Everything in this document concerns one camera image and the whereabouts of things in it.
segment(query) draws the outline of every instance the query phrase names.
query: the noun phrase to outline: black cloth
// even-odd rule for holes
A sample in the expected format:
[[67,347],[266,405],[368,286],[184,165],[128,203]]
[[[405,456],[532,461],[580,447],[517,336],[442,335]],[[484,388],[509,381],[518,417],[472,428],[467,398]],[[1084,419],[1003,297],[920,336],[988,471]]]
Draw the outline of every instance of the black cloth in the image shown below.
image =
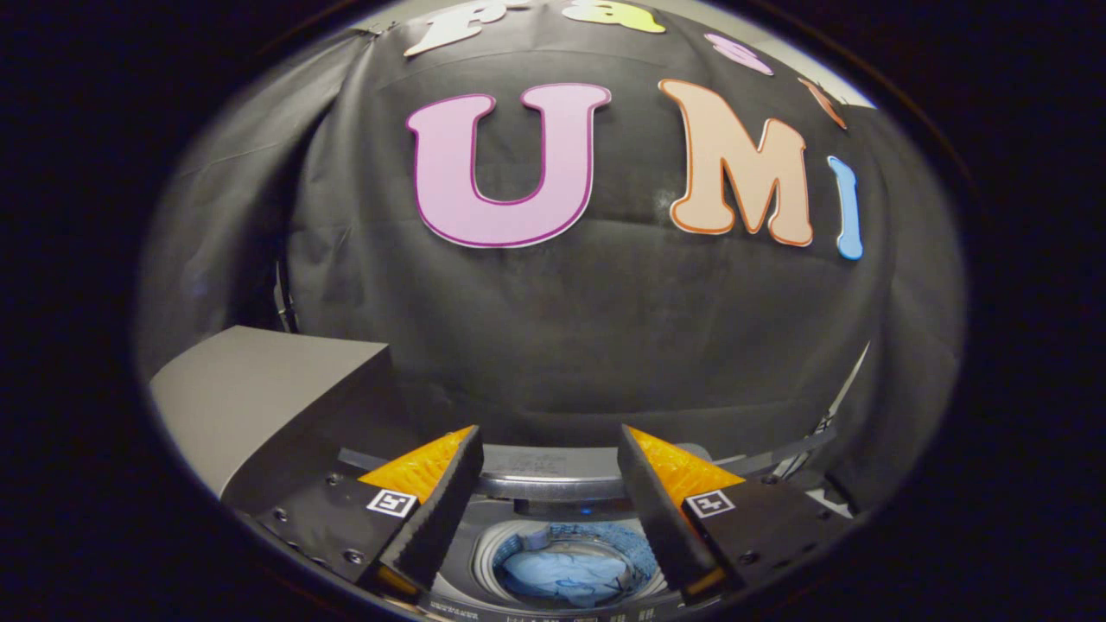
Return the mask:
[[[701,24],[654,11],[668,32],[648,34],[560,9],[512,9],[409,60],[422,20],[376,39],[343,31],[242,93],[166,191],[140,292],[143,373],[231,324],[271,322],[247,310],[271,299],[282,252],[300,329],[389,343],[424,439],[477,423],[490,443],[614,445],[627,423],[716,457],[760,453],[808,434],[872,342],[842,440],[818,459],[866,499],[888,494],[936,429],[963,341],[952,206],[925,158],[878,111],[838,103],[839,128],[799,73],[768,54],[773,76],[739,65]],[[666,77],[719,93],[754,141],[770,117],[803,136],[810,247],[740,220],[723,236],[672,225],[686,152]],[[431,232],[407,116],[494,96],[476,177],[514,199],[541,170],[539,113],[519,96],[557,82],[612,93],[583,217],[518,249]],[[858,180],[859,261],[836,249],[831,155]]]

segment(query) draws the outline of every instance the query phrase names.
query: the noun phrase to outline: letter m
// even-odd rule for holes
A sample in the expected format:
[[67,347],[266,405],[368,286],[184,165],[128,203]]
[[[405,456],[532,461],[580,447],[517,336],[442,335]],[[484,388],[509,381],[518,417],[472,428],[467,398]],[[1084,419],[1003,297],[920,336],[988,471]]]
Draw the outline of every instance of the letter m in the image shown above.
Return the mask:
[[660,90],[684,115],[687,191],[672,203],[672,222],[693,234],[726,234],[737,216],[723,198],[729,176],[738,210],[750,234],[760,230],[772,197],[769,232],[779,242],[807,246],[814,239],[806,198],[803,137],[776,118],[764,123],[755,145],[733,110],[713,91],[680,80],[661,80]]

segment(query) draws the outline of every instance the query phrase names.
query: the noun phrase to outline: yellow letter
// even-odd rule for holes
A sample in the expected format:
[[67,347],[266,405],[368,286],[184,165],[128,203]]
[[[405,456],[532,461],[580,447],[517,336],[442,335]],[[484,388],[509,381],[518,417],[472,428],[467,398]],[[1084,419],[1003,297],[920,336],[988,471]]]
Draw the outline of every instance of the yellow letter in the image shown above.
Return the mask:
[[653,13],[645,9],[609,2],[605,0],[573,0],[574,6],[561,11],[564,17],[594,23],[618,23],[641,32],[664,32],[665,27],[653,19]]

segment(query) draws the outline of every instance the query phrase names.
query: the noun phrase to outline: letter u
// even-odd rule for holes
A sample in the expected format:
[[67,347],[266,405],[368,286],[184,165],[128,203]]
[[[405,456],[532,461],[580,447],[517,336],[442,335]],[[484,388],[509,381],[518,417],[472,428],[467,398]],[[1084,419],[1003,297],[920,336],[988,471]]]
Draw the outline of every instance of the letter u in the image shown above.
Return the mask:
[[477,123],[495,107],[490,95],[462,95],[415,111],[415,193],[435,234],[468,247],[523,247],[571,227],[592,194],[595,108],[611,92],[594,84],[545,84],[522,103],[542,114],[542,174],[528,197],[499,201],[477,189]]

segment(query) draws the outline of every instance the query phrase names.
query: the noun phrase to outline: letter cutout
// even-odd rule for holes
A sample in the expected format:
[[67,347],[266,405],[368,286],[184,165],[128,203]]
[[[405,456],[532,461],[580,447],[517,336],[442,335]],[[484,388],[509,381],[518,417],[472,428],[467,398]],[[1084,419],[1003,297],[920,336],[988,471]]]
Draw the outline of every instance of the letter cutout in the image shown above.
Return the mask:
[[498,201],[477,189],[477,123],[495,107],[490,95],[462,95],[419,108],[407,120],[416,135],[415,193],[434,232],[469,247],[522,247],[545,241],[583,215],[592,194],[595,108],[611,92],[594,84],[528,89],[522,103],[542,113],[542,175],[530,196]]
[[814,99],[818,101],[818,105],[822,106],[822,110],[824,110],[825,113],[830,115],[830,118],[834,120],[834,123],[839,125],[842,129],[848,129],[848,127],[845,125],[845,121],[842,120],[841,116],[837,115],[837,111],[834,110],[833,102],[830,101],[830,97],[825,96],[825,93],[823,93],[822,90],[818,89],[816,84],[813,84],[808,80],[802,77],[800,77],[799,81],[805,84],[806,87],[811,90],[811,94],[814,95]]
[[573,0],[573,6],[561,11],[571,19],[592,23],[617,23],[640,30],[641,32],[665,32],[665,27],[658,24],[653,13],[622,2],[606,0]]
[[480,20],[481,23],[491,23],[502,19],[507,14],[508,9],[518,8],[528,1],[480,0],[478,2],[460,4],[444,13],[438,13],[427,22],[430,24],[430,30],[426,31],[422,40],[408,48],[404,52],[404,55],[410,58],[427,50],[456,43],[469,37],[476,37],[482,29],[479,25],[469,27],[469,22]]
[[726,204],[723,175],[729,175],[738,209],[750,234],[768,221],[772,238],[791,246],[814,239],[806,198],[806,143],[778,118],[764,122],[760,146],[753,144],[733,110],[713,91],[680,80],[661,80],[660,90],[684,115],[687,141],[687,191],[669,209],[685,231],[720,235],[733,228],[735,215]]
[[841,235],[837,236],[837,251],[845,259],[856,261],[864,255],[864,245],[860,243],[860,210],[856,205],[856,175],[847,164],[834,156],[830,156],[826,160],[837,175],[837,193],[841,196]]
[[730,59],[738,64],[745,65],[749,69],[759,71],[764,75],[774,74],[772,68],[764,64],[764,61],[758,59],[757,54],[749,48],[712,32],[703,34],[703,37],[707,38],[707,41],[713,43],[714,49],[721,52],[727,59]]

